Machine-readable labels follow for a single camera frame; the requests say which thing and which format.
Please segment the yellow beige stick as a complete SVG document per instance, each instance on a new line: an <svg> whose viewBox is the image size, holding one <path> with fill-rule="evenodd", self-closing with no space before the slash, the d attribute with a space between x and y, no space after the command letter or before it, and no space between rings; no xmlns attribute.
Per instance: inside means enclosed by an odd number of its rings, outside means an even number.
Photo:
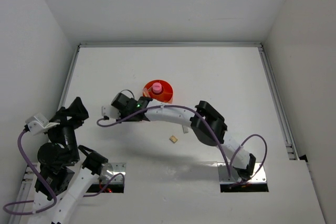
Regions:
<svg viewBox="0 0 336 224"><path fill-rule="evenodd" d="M148 93L147 90L143 90L143 95L144 95L145 97L150 97L150 95L149 95L149 93Z"/></svg>

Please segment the pink glue bottle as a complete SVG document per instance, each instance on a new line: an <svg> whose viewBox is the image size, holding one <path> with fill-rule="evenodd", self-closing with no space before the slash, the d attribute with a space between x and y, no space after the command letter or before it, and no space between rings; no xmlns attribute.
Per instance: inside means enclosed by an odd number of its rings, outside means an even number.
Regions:
<svg viewBox="0 0 336 224"><path fill-rule="evenodd" d="M155 82L152 85L152 93L160 94L163 91L163 87L159 82Z"/></svg>

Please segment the grey eraser block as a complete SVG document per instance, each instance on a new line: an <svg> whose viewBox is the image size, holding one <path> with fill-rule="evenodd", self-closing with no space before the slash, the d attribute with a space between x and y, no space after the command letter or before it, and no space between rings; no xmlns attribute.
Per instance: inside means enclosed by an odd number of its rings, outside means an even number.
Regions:
<svg viewBox="0 0 336 224"><path fill-rule="evenodd" d="M183 126L183 132L184 134L188 133L188 127Z"/></svg>

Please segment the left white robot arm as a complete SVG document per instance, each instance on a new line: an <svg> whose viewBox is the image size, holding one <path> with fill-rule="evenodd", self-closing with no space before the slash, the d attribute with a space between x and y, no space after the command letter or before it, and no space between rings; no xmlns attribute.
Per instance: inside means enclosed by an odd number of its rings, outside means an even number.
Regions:
<svg viewBox="0 0 336 224"><path fill-rule="evenodd" d="M37 152L40 168L28 223L69 223L80 199L101 175L108 159L76 140L75 130L88 117L81 98L76 97L50 120L38 113L26 121L32 135L46 134L49 139Z"/></svg>

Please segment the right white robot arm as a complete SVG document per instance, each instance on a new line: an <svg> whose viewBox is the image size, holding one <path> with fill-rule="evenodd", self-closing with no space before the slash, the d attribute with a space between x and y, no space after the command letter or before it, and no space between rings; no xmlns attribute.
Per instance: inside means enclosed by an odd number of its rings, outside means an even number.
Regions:
<svg viewBox="0 0 336 224"><path fill-rule="evenodd" d="M231 175L234 169L242 180L250 179L256 163L255 156L234 140L224 117L208 102L200 101L195 108L192 110L148 97L136 100L120 92L110 105L102 107L102 116L116 121L160 121L191 128L201 143L216 146L225 154L224 161L229 165Z"/></svg>

